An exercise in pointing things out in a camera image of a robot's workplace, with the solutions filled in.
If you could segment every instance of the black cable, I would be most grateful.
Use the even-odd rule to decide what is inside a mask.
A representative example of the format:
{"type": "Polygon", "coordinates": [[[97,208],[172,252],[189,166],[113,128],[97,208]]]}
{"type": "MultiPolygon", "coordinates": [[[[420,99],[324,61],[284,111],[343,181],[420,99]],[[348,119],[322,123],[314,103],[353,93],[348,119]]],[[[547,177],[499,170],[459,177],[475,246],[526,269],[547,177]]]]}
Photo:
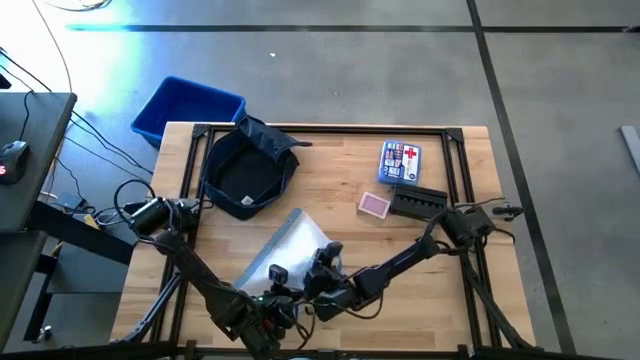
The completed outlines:
{"type": "Polygon", "coordinates": [[[96,213],[96,208],[94,206],[85,206],[82,208],[82,210],[71,210],[67,207],[65,207],[62,204],[58,204],[58,203],[53,203],[51,205],[57,205],[60,206],[62,208],[62,212],[64,212],[67,215],[75,215],[75,214],[85,214],[85,215],[91,215],[94,216],[94,214],[96,213]]]}
{"type": "Polygon", "coordinates": [[[71,175],[73,180],[76,182],[76,191],[78,192],[78,196],[80,197],[80,199],[84,200],[84,197],[82,197],[82,194],[80,193],[80,183],[78,182],[78,178],[76,178],[73,175],[73,171],[71,171],[71,169],[69,169],[65,164],[63,164],[62,161],[60,161],[60,159],[57,156],[54,156],[53,158],[58,162],[58,164],[60,164],[60,166],[62,166],[69,172],[69,175],[71,175]]]}
{"type": "MultiPolygon", "coordinates": [[[[31,78],[33,78],[34,80],[36,80],[40,85],[42,85],[45,89],[47,89],[47,91],[49,92],[53,92],[53,90],[51,90],[50,87],[48,87],[45,83],[43,83],[42,81],[40,81],[40,79],[38,79],[35,75],[33,75],[32,73],[30,73],[27,69],[23,68],[20,64],[18,64],[17,62],[15,62],[9,55],[7,55],[4,51],[0,51],[0,54],[2,54],[2,56],[4,56],[5,58],[7,58],[7,60],[9,60],[13,65],[15,65],[16,67],[18,67],[20,70],[22,70],[23,72],[25,72],[27,75],[29,75],[31,78]]],[[[142,165],[140,165],[140,163],[138,163],[131,155],[129,155],[127,152],[125,152],[124,150],[120,149],[119,147],[113,145],[111,142],[109,142],[107,139],[104,138],[104,136],[102,136],[102,134],[100,133],[100,131],[98,131],[98,129],[96,129],[93,125],[91,125],[84,117],[80,116],[80,114],[78,114],[75,110],[72,111],[73,114],[75,116],[77,116],[78,118],[80,118],[80,120],[84,121],[87,125],[89,125],[89,127],[91,127],[93,129],[93,131],[96,132],[97,136],[99,136],[100,138],[102,138],[107,144],[111,145],[113,148],[115,148],[116,150],[120,151],[123,155],[120,156],[126,156],[129,159],[131,159],[133,161],[133,166],[136,166],[146,172],[148,172],[149,174],[153,174],[153,172],[145,167],[143,167],[142,165]]],[[[78,125],[75,121],[73,121],[73,119],[70,119],[71,122],[73,122],[74,124],[78,125]]],[[[112,149],[107,149],[109,151],[112,151],[116,154],[118,154],[118,152],[112,150],[112,149]]]]}
{"type": "Polygon", "coordinates": [[[305,345],[307,345],[307,343],[309,342],[309,340],[311,339],[311,337],[313,336],[313,332],[316,328],[316,313],[315,311],[312,310],[311,314],[311,330],[307,330],[307,328],[305,328],[302,324],[300,324],[299,322],[299,307],[300,305],[311,305],[311,309],[313,309],[313,304],[308,302],[308,301],[303,301],[300,302],[298,304],[296,304],[296,330],[298,330],[298,334],[300,335],[300,337],[302,338],[302,343],[296,348],[296,351],[300,351],[302,350],[305,345]]]}
{"type": "Polygon", "coordinates": [[[131,156],[130,156],[129,154],[126,154],[126,153],[125,153],[127,156],[129,156],[129,157],[126,157],[126,156],[122,155],[122,153],[119,153],[119,152],[117,152],[117,151],[115,151],[115,150],[113,150],[113,149],[109,149],[109,147],[107,147],[107,145],[105,145],[105,143],[100,139],[100,137],[99,137],[98,135],[96,135],[96,134],[92,133],[91,131],[89,131],[89,130],[85,129],[84,127],[82,127],[82,125],[78,124],[75,120],[73,120],[73,119],[71,119],[71,118],[70,118],[69,120],[70,120],[70,121],[71,121],[71,122],[72,122],[72,123],[73,123],[77,128],[79,128],[80,130],[82,130],[82,131],[86,132],[87,134],[89,134],[89,135],[93,136],[96,140],[98,140],[98,142],[100,143],[100,145],[102,145],[102,147],[103,147],[103,148],[105,148],[107,151],[110,151],[110,152],[112,152],[112,153],[114,153],[114,154],[116,154],[116,155],[120,156],[120,157],[121,157],[121,158],[123,158],[126,162],[128,162],[128,163],[129,163],[129,165],[131,165],[131,166],[133,166],[133,167],[136,167],[136,168],[138,168],[138,169],[142,169],[142,170],[146,171],[146,172],[147,172],[147,173],[149,173],[149,174],[153,174],[150,170],[148,170],[147,168],[145,168],[145,167],[141,166],[137,161],[135,161],[135,160],[131,161],[131,159],[133,159],[133,158],[131,158],[131,156]]]}
{"type": "MultiPolygon", "coordinates": [[[[82,119],[82,121],[84,121],[84,123],[85,123],[85,124],[87,124],[87,125],[91,126],[91,124],[89,124],[85,118],[81,117],[81,116],[80,116],[80,115],[78,115],[76,112],[73,112],[73,114],[74,114],[74,115],[76,115],[77,117],[81,118],[81,119],[82,119]]],[[[135,167],[138,167],[138,165],[136,165],[136,163],[135,163],[135,162],[131,161],[131,159],[129,159],[128,157],[126,157],[126,156],[125,156],[125,155],[123,155],[122,153],[117,152],[117,151],[115,151],[115,150],[113,150],[113,149],[110,149],[110,148],[109,148],[109,147],[108,147],[108,146],[103,142],[103,140],[101,139],[101,137],[100,137],[100,136],[98,136],[98,135],[96,134],[96,133],[99,133],[99,132],[98,132],[98,130],[97,130],[95,127],[92,127],[92,128],[93,128],[93,130],[94,130],[96,133],[92,133],[91,131],[89,131],[89,130],[85,129],[82,125],[80,125],[76,120],[73,120],[73,118],[69,118],[69,121],[71,121],[71,122],[72,122],[72,123],[73,123],[77,128],[79,128],[80,130],[82,130],[82,131],[86,132],[87,134],[89,134],[89,135],[93,136],[96,140],[98,140],[98,142],[100,143],[100,145],[102,145],[102,147],[103,147],[103,148],[105,148],[106,150],[111,151],[112,153],[114,153],[114,154],[116,154],[116,155],[120,156],[120,157],[121,157],[121,158],[123,158],[126,162],[128,162],[130,165],[135,166],[135,167]]]]}
{"type": "Polygon", "coordinates": [[[50,2],[47,2],[47,5],[53,6],[54,8],[57,8],[57,9],[60,9],[60,10],[74,11],[74,12],[85,12],[85,11],[92,11],[92,10],[102,9],[102,8],[106,7],[107,5],[109,5],[109,3],[111,3],[111,0],[106,0],[106,1],[104,1],[102,3],[95,4],[95,5],[90,5],[90,6],[81,4],[82,8],[78,8],[78,9],[59,6],[59,5],[56,5],[56,4],[52,4],[50,2]]]}
{"type": "Polygon", "coordinates": [[[108,210],[114,210],[114,209],[115,209],[115,208],[114,208],[113,206],[112,206],[112,207],[108,207],[108,208],[104,208],[104,209],[102,209],[102,210],[100,210],[100,211],[96,212],[96,213],[94,214],[94,216],[100,216],[100,215],[102,215],[102,213],[103,213],[103,212],[108,211],[108,210]]]}
{"type": "Polygon", "coordinates": [[[4,66],[0,65],[0,69],[4,70],[4,72],[6,72],[7,74],[11,75],[11,77],[13,77],[14,79],[16,79],[16,80],[20,81],[20,82],[22,83],[22,85],[24,85],[24,86],[26,86],[27,88],[29,88],[29,90],[33,91],[33,88],[31,88],[31,86],[27,85],[27,83],[26,83],[26,82],[24,82],[24,81],[22,81],[22,79],[20,79],[19,77],[17,77],[17,76],[15,76],[15,75],[13,75],[13,74],[11,73],[11,71],[7,70],[7,68],[6,68],[6,67],[4,67],[4,66]]]}
{"type": "Polygon", "coordinates": [[[32,94],[33,90],[30,90],[29,92],[27,92],[24,95],[24,110],[27,112],[27,115],[24,117],[24,121],[22,122],[22,131],[20,131],[20,138],[18,140],[22,140],[22,137],[24,136],[24,130],[27,128],[27,122],[29,121],[29,106],[27,106],[27,98],[29,97],[29,94],[32,94]]]}
{"type": "Polygon", "coordinates": [[[96,223],[98,223],[98,225],[100,226],[111,226],[111,225],[115,225],[115,224],[121,224],[124,222],[124,220],[116,220],[116,221],[112,221],[113,218],[115,218],[116,216],[118,216],[117,212],[113,212],[113,214],[111,214],[111,216],[109,216],[109,218],[106,221],[101,221],[100,220],[100,216],[102,216],[102,214],[98,214],[98,215],[94,215],[93,218],[96,220],[96,223]]]}
{"type": "Polygon", "coordinates": [[[133,166],[135,166],[135,167],[137,167],[137,168],[140,168],[140,169],[142,169],[142,170],[144,170],[144,171],[148,172],[149,174],[152,174],[152,175],[153,175],[153,171],[151,171],[151,170],[149,170],[149,169],[145,168],[144,166],[140,165],[140,163],[139,163],[139,162],[137,162],[137,161],[136,161],[136,160],[135,160],[131,155],[129,155],[126,151],[122,150],[121,148],[119,148],[119,147],[117,147],[117,146],[113,145],[111,142],[109,142],[109,140],[107,140],[107,139],[106,139],[106,138],[105,138],[105,137],[100,133],[100,131],[98,131],[98,129],[96,129],[93,125],[91,125],[91,123],[89,123],[85,118],[83,118],[82,116],[80,116],[80,114],[78,114],[75,110],[73,111],[73,114],[74,114],[75,116],[79,117],[79,118],[80,118],[80,120],[84,121],[84,123],[85,123],[85,124],[87,124],[87,125],[88,125],[92,130],[93,130],[93,131],[95,131],[95,132],[96,132],[96,135],[97,135],[98,137],[100,137],[100,139],[102,139],[105,143],[107,143],[107,144],[111,145],[111,147],[113,147],[114,149],[116,149],[116,150],[120,151],[120,152],[122,153],[122,155],[120,155],[120,156],[126,156],[126,157],[128,157],[129,159],[131,159],[131,161],[133,161],[133,164],[131,164],[131,162],[129,162],[131,165],[133,165],[133,166]]]}
{"type": "Polygon", "coordinates": [[[113,207],[115,208],[116,212],[118,213],[118,216],[120,216],[120,219],[129,226],[129,229],[131,229],[131,231],[133,231],[133,233],[136,236],[136,240],[138,242],[141,242],[143,244],[152,245],[152,246],[154,246],[156,248],[163,248],[163,249],[168,250],[170,252],[175,252],[175,249],[172,248],[171,246],[156,242],[152,237],[138,233],[133,228],[133,223],[131,222],[131,219],[127,219],[124,216],[124,213],[122,212],[122,208],[118,204],[118,195],[120,195],[120,191],[122,190],[122,188],[124,188],[125,186],[127,186],[128,184],[131,184],[131,183],[140,183],[140,184],[144,185],[149,190],[149,192],[151,193],[151,196],[154,197],[154,198],[156,197],[155,191],[153,191],[153,188],[151,187],[151,185],[148,182],[146,182],[144,180],[139,180],[139,179],[129,179],[129,180],[123,182],[122,184],[118,185],[118,187],[116,188],[116,191],[113,193],[113,207]]]}
{"type": "Polygon", "coordinates": [[[380,312],[382,311],[382,302],[384,300],[384,292],[380,294],[380,300],[378,301],[378,310],[376,310],[375,313],[371,314],[371,315],[360,315],[355,311],[349,310],[346,307],[340,306],[334,302],[332,303],[327,303],[327,304],[318,304],[316,302],[313,303],[314,306],[334,306],[344,312],[346,312],[347,314],[353,316],[353,317],[357,317],[358,319],[362,319],[362,320],[371,320],[371,319],[375,319],[376,317],[378,317],[378,315],[380,315],[380,312]]]}
{"type": "Polygon", "coordinates": [[[423,238],[431,235],[431,233],[433,232],[433,229],[435,229],[440,219],[442,219],[447,214],[448,211],[449,211],[448,209],[445,209],[439,212],[436,216],[432,217],[431,220],[429,220],[427,227],[424,229],[424,234],[422,235],[423,238]]]}
{"type": "Polygon", "coordinates": [[[127,186],[128,184],[131,183],[139,183],[144,185],[149,192],[151,193],[151,197],[156,197],[156,192],[153,191],[153,188],[151,187],[151,185],[144,181],[144,180],[139,180],[139,179],[129,179],[125,182],[123,182],[122,184],[118,185],[118,187],[116,188],[116,191],[113,193],[113,207],[115,208],[116,212],[118,213],[118,216],[120,216],[120,219],[124,220],[124,222],[127,223],[127,225],[129,225],[130,228],[132,228],[133,230],[133,223],[131,222],[131,220],[127,219],[124,214],[122,213],[121,207],[118,204],[118,195],[120,195],[120,191],[122,191],[122,188],[124,188],[125,186],[127,186]]]}
{"type": "Polygon", "coordinates": [[[514,244],[516,243],[516,236],[515,236],[515,235],[513,235],[513,233],[512,233],[512,232],[507,231],[507,230],[505,230],[505,229],[500,229],[500,228],[495,228],[495,229],[493,229],[493,231],[497,231],[497,232],[499,232],[499,233],[503,233],[503,234],[505,234],[505,235],[511,236],[511,239],[513,239],[513,243],[514,243],[514,244]]]}
{"type": "Polygon", "coordinates": [[[203,206],[203,207],[201,207],[201,209],[202,209],[202,210],[205,210],[205,209],[213,209],[213,207],[215,206],[211,200],[209,200],[209,199],[204,199],[204,200],[202,200],[202,202],[201,202],[201,203],[197,203],[197,202],[196,202],[195,204],[191,205],[191,207],[189,208],[189,210],[191,210],[191,209],[193,209],[193,208],[197,207],[197,206],[198,206],[198,205],[200,205],[200,204],[204,204],[204,203],[209,203],[209,206],[206,206],[206,207],[205,207],[205,206],[203,206]]]}
{"type": "Polygon", "coordinates": [[[480,205],[484,205],[484,204],[488,204],[490,202],[504,200],[504,199],[505,199],[504,196],[499,196],[499,197],[495,197],[495,198],[491,198],[491,199],[487,199],[487,200],[483,200],[483,201],[478,201],[478,202],[474,202],[474,203],[458,203],[458,204],[455,204],[454,209],[458,209],[458,208],[465,207],[465,206],[478,207],[480,205]]]}
{"type": "Polygon", "coordinates": [[[56,37],[53,36],[53,32],[51,32],[51,29],[49,28],[49,24],[47,24],[47,20],[44,18],[44,15],[42,15],[42,12],[40,12],[40,8],[38,7],[38,4],[36,4],[36,1],[31,0],[31,3],[33,3],[33,6],[35,6],[36,11],[38,12],[38,15],[40,15],[40,19],[42,19],[44,26],[47,28],[47,31],[49,32],[49,35],[51,35],[51,40],[53,40],[53,44],[56,46],[56,49],[58,49],[58,53],[60,54],[60,59],[62,59],[62,64],[64,65],[64,71],[67,73],[67,81],[69,82],[69,92],[73,92],[73,89],[71,87],[71,74],[69,74],[69,67],[67,66],[67,60],[65,60],[64,55],[62,55],[62,50],[60,50],[60,45],[58,45],[58,41],[56,40],[56,37]]]}
{"type": "Polygon", "coordinates": [[[444,241],[434,240],[434,242],[435,242],[436,244],[438,244],[438,245],[442,246],[444,249],[451,250],[451,245],[447,244],[447,243],[446,243],[446,242],[444,242],[444,241]]]}
{"type": "Polygon", "coordinates": [[[140,179],[140,180],[144,180],[142,177],[140,177],[140,176],[138,176],[138,175],[136,175],[136,174],[132,173],[131,171],[129,171],[129,170],[127,170],[127,169],[123,168],[122,166],[120,166],[120,165],[116,164],[115,162],[113,162],[113,161],[111,161],[111,160],[109,160],[109,159],[107,159],[107,158],[105,158],[105,157],[103,157],[103,156],[98,155],[97,153],[93,152],[92,150],[88,149],[87,147],[85,147],[84,145],[82,145],[82,144],[78,143],[77,141],[75,141],[75,140],[71,139],[70,137],[65,136],[64,138],[65,138],[66,140],[69,140],[69,141],[71,141],[72,143],[76,144],[78,147],[80,147],[80,148],[84,149],[86,152],[90,153],[91,155],[93,155],[93,156],[95,156],[95,157],[97,157],[97,158],[99,158],[99,159],[102,159],[102,160],[104,160],[104,161],[108,162],[109,164],[111,164],[111,165],[113,165],[113,166],[117,167],[118,169],[120,169],[120,170],[122,170],[122,171],[126,172],[127,174],[129,174],[129,175],[131,175],[131,176],[134,176],[134,177],[136,177],[136,178],[138,178],[138,179],[140,179]]]}
{"type": "Polygon", "coordinates": [[[37,81],[38,83],[40,83],[40,85],[42,85],[45,89],[47,89],[49,92],[53,92],[53,90],[51,90],[50,87],[48,87],[47,85],[45,85],[42,81],[40,81],[40,79],[38,79],[37,77],[35,77],[35,75],[33,75],[32,73],[30,73],[29,71],[27,71],[27,69],[23,68],[22,66],[20,66],[20,64],[18,64],[17,62],[15,62],[9,55],[7,55],[4,51],[0,51],[0,54],[2,54],[2,56],[6,57],[7,60],[9,60],[9,62],[11,62],[13,65],[15,65],[18,69],[24,71],[25,73],[27,73],[27,75],[31,76],[35,81],[37,81]]]}

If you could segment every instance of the black metal frame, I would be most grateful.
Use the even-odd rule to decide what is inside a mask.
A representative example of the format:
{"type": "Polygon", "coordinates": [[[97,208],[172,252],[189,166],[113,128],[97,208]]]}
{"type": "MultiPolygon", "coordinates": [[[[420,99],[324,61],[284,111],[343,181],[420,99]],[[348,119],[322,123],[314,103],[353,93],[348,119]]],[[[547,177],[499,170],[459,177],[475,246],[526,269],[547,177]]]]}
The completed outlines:
{"type": "Polygon", "coordinates": [[[164,309],[165,306],[167,306],[167,302],[173,296],[173,293],[181,283],[182,275],[180,273],[174,273],[169,282],[167,282],[167,284],[162,288],[160,294],[158,294],[156,301],[153,302],[147,314],[138,322],[133,331],[118,342],[141,342],[144,337],[147,336],[149,328],[155,324],[155,320],[158,319],[158,315],[161,313],[164,315],[164,309]]]}
{"type": "MultiPolygon", "coordinates": [[[[449,194],[451,204],[455,204],[460,201],[458,195],[458,188],[456,182],[456,174],[454,171],[454,163],[452,159],[451,143],[455,143],[458,153],[459,166],[461,169],[462,185],[464,188],[465,199],[467,202],[473,202],[475,200],[473,193],[473,186],[471,182],[471,173],[469,169],[469,163],[466,154],[466,148],[464,143],[464,135],[461,128],[424,128],[424,127],[411,127],[411,126],[358,126],[358,125],[336,125],[336,126],[300,126],[300,125],[288,125],[288,124],[270,124],[271,126],[292,134],[300,133],[321,133],[321,134],[377,134],[377,135],[424,135],[424,136],[437,136],[442,142],[442,150],[444,156],[445,170],[447,174],[447,183],[449,188],[449,194]]],[[[189,152],[187,155],[187,163],[184,170],[184,176],[182,186],[180,189],[180,197],[186,198],[189,195],[189,187],[193,177],[193,166],[195,164],[195,158],[198,149],[198,143],[203,136],[207,137],[205,154],[202,159],[202,167],[206,163],[207,154],[209,149],[213,145],[213,139],[216,131],[230,131],[234,128],[234,124],[196,124],[191,137],[191,144],[189,145],[189,152]]],[[[196,192],[197,198],[200,200],[200,206],[202,207],[202,200],[204,197],[204,189],[200,182],[198,182],[198,188],[196,192]]],[[[190,246],[195,246],[197,237],[197,229],[188,234],[187,242],[190,246]]],[[[482,246],[477,246],[476,260],[478,262],[478,269],[480,273],[480,282],[487,287],[489,293],[491,293],[491,285],[489,282],[489,273],[486,262],[486,256],[482,246]]],[[[471,285],[467,282],[464,273],[464,261],[460,261],[461,276],[463,279],[465,300],[467,305],[467,314],[469,317],[469,329],[471,332],[471,339],[474,348],[482,346],[482,336],[480,332],[480,320],[478,318],[478,312],[476,307],[475,295],[471,285]]],[[[174,273],[173,264],[166,260],[165,268],[161,281],[162,288],[171,278],[174,273]]],[[[178,290],[176,306],[174,307],[173,319],[171,322],[171,332],[169,341],[177,344],[180,328],[182,325],[182,317],[184,314],[184,304],[186,300],[187,283],[183,280],[178,290]]],[[[498,327],[494,323],[491,316],[487,316],[488,325],[490,329],[491,345],[494,347],[501,346],[500,333],[498,327]]],[[[160,333],[164,322],[164,309],[156,319],[151,331],[150,342],[160,341],[160,333]]],[[[225,356],[246,356],[247,352],[242,349],[222,349],[222,348],[200,348],[196,349],[198,355],[225,355],[225,356]]],[[[405,352],[405,351],[334,351],[335,356],[351,354],[354,356],[366,356],[368,358],[387,358],[387,357],[402,357],[402,358],[420,358],[420,359],[468,359],[468,353],[466,347],[461,347],[458,351],[451,352],[433,352],[433,351],[417,351],[417,352],[405,352]]],[[[302,353],[295,352],[297,355],[311,356],[318,358],[318,351],[304,351],[302,353]]]]}
{"type": "Polygon", "coordinates": [[[94,229],[40,201],[36,201],[31,208],[26,228],[42,230],[65,243],[124,265],[129,265],[131,261],[132,244],[94,229]]]}

